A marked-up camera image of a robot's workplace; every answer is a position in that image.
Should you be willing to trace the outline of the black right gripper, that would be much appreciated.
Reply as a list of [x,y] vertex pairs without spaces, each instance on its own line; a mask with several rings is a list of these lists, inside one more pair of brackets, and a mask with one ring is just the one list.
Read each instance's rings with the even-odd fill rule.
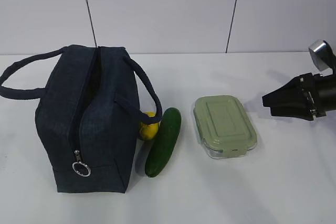
[[306,73],[294,77],[281,88],[262,97],[264,107],[270,107],[272,116],[313,121],[326,116],[318,92],[321,74]]

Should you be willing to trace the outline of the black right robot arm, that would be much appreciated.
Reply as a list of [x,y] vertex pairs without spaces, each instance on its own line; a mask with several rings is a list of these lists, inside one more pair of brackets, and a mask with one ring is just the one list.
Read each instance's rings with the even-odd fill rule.
[[262,97],[272,116],[313,121],[335,110],[335,75],[306,73]]

